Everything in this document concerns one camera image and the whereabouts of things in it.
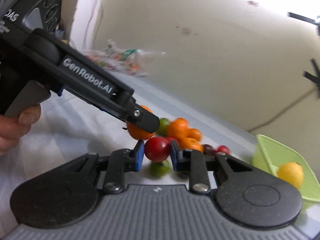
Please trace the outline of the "person's left hand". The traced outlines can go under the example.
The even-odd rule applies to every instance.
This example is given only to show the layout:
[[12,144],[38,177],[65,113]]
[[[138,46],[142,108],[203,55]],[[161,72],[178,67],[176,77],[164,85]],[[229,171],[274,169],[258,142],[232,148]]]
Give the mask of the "person's left hand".
[[25,136],[31,126],[39,121],[40,116],[40,105],[26,108],[17,118],[1,115],[1,155],[5,155],[15,148],[21,137]]

